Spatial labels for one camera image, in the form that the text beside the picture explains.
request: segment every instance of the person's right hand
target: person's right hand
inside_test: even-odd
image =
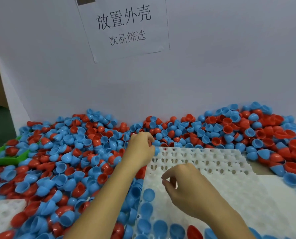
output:
[[[214,216],[219,216],[231,208],[207,178],[193,164],[179,164],[162,175],[172,203],[187,215],[209,224]]]

